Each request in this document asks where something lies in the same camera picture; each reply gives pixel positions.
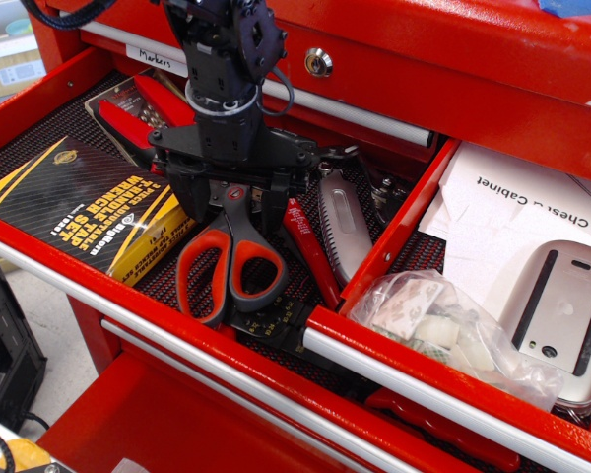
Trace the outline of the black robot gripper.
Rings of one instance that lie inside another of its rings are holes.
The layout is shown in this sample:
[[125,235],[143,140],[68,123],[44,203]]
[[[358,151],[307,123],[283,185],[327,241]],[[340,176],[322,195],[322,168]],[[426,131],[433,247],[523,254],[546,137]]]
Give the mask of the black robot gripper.
[[315,142],[267,126],[255,103],[231,114],[197,111],[194,124],[153,131],[148,140],[180,206],[196,222],[208,213],[211,180],[263,189],[264,235],[279,229],[290,192],[304,190],[319,163]]

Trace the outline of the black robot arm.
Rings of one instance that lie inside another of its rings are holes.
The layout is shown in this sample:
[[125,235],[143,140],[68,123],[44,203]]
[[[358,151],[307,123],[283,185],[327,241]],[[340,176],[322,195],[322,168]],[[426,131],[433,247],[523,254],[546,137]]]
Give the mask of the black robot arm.
[[276,231],[290,198],[305,191],[314,142],[271,128],[262,85],[283,74],[286,31],[263,1],[166,1],[186,58],[188,126],[153,131],[149,143],[186,214],[204,220],[213,180],[261,190],[262,231]]

